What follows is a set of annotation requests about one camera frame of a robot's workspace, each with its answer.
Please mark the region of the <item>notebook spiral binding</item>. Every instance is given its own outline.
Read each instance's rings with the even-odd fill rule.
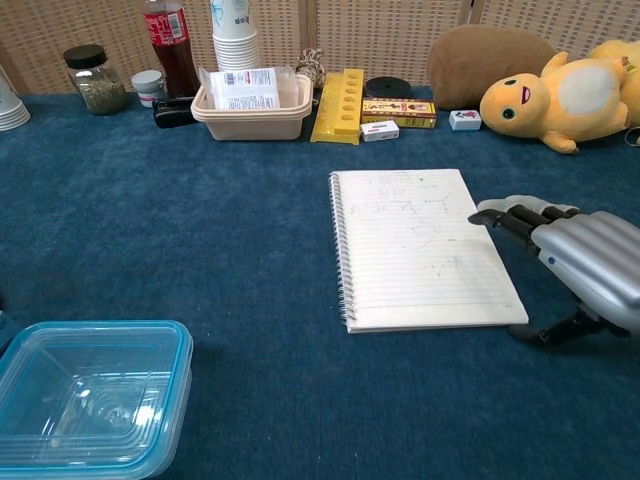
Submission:
[[[340,193],[340,179],[335,173],[329,176],[329,190],[331,192],[331,211],[333,212],[333,232],[338,267],[339,305],[343,322],[348,324],[355,321],[356,307],[352,287],[349,247],[347,246],[347,229],[342,195]]]

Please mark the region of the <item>yellow egg tray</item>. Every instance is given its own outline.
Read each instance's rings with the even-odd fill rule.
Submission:
[[[311,142],[360,144],[364,70],[347,68],[327,74]]]

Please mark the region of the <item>beige plastic tray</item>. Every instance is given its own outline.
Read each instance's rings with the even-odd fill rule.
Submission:
[[[200,87],[191,103],[193,118],[204,123],[216,140],[294,140],[302,120],[311,114],[313,84],[298,78],[298,106],[273,110],[216,110],[207,108],[206,91]]]

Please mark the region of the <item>lined paper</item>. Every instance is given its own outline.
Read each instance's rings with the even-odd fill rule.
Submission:
[[[348,243],[349,331],[526,323],[458,170],[334,172]]]

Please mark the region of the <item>plush toy eye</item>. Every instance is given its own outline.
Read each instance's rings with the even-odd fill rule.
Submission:
[[[506,120],[511,120],[515,116],[516,116],[516,111],[513,108],[505,108],[502,111],[502,118]]]

